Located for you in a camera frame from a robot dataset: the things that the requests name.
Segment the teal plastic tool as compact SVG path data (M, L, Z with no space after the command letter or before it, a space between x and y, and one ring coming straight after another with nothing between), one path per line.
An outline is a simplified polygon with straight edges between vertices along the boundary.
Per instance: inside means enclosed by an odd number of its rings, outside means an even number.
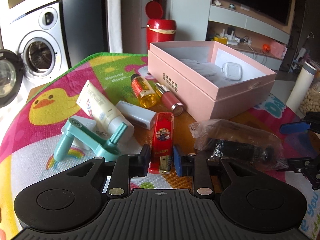
M88 146L97 157L103 157L106 162L115 161L120 156L117 144L126 130L127 124L121 122L112 136L106 140L87 129L78 120L68 118L65 132L54 150L54 159L57 162L63 161L76 138Z

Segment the red trash bin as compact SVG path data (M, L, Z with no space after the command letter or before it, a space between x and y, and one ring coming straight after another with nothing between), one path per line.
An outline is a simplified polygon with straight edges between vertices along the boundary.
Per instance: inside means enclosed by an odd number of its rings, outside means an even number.
M163 8L156 1L149 1L145 6L145 13L149 18L146 24L146 44L154 42L174 41L176 34L176 21L162 19Z

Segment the white power adapter block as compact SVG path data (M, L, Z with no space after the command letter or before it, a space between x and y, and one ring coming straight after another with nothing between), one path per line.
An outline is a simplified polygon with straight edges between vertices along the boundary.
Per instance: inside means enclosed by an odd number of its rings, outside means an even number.
M119 101L116 108L131 124L151 130L155 125L157 113L125 101Z

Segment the bagged black brush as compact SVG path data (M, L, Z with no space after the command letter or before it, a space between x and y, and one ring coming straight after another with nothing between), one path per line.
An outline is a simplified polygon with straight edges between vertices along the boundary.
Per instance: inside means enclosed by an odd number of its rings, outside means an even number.
M194 148L207 160L228 157L259 171L288 167L281 140L265 130L225 119L194 122L189 130Z

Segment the pink lip gloss bottle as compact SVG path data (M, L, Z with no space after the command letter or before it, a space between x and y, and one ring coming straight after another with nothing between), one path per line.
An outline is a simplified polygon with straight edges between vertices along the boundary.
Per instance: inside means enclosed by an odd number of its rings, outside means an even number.
M180 100L164 85L155 83L155 91L160 97L161 102L171 111L174 116L179 116L184 112L184 105Z

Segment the white cream tube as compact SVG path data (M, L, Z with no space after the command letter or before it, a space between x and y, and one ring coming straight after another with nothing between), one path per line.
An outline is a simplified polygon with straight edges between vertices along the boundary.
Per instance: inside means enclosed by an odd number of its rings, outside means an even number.
M89 80L86 81L82 88L76 103L88 116L97 122L99 131L111 136L122 123L125 123L127 129L119 142L124 144L132 138L135 131L134 126Z

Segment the amber oil bottle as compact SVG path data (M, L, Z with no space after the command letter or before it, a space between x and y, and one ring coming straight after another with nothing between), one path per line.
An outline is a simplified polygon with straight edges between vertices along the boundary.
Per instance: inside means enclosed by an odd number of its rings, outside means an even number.
M139 74L133 74L131 76L131 88L142 107L150 108L157 104L157 94L146 78Z

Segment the washing machine door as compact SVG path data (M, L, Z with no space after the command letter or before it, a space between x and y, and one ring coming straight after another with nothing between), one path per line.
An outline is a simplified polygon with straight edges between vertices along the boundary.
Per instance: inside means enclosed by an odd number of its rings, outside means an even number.
M16 98L23 80L23 61L10 50L1 49L1 107Z

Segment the white product box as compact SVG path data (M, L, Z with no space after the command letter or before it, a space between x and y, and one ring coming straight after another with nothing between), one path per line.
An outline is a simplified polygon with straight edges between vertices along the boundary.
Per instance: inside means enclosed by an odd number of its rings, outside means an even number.
M191 60L191 59L180 59L180 61L188 66L190 69L194 70L201 76L205 77L206 79L212 81L216 72L214 72L209 67L206 67L204 64L199 63L198 61Z

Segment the white thermos bottle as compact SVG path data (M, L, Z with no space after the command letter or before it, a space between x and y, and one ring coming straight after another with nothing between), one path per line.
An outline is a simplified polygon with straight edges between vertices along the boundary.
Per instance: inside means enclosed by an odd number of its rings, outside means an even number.
M310 85L317 73L317 67L314 64L304 62L300 74L297 77L295 86L286 102L287 107L293 112L298 110L306 95Z

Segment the red lighter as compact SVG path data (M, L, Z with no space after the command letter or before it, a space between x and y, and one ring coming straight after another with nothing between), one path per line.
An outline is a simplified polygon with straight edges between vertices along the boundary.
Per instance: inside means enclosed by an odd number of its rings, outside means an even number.
M161 112L156 116L149 173L169 174L173 159L174 115Z

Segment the orange pumpkin toy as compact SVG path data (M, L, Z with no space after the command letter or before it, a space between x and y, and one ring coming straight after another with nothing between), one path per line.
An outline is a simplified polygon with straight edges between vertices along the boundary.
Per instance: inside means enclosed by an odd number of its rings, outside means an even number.
M268 44L263 44L263 51L269 53L271 51L271 47Z

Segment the white tv shelf unit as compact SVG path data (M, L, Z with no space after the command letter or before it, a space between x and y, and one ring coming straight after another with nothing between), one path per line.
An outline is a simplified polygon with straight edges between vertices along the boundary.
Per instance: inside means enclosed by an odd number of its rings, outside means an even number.
M263 45L288 45L295 14L294 3L295 0L292 0L288 22L281 24L240 3L213 0L210 5L206 39L226 34L230 27L231 33L236 37L250 40L249 45L242 43L236 48L249 51L254 56L264 54L276 59L272 54L263 51Z

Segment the jar of nuts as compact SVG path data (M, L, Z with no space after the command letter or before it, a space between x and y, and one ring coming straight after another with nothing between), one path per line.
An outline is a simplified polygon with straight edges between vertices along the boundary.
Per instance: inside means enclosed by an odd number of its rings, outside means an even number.
M307 112L319 112L320 106L320 78L319 71L316 73L299 110L306 115Z

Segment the pink cardboard box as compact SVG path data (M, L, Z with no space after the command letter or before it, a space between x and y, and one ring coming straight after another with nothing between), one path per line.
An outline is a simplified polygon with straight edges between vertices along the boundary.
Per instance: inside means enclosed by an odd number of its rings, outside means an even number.
M148 71L196 120L230 119L265 101L276 73L214 41L150 44Z

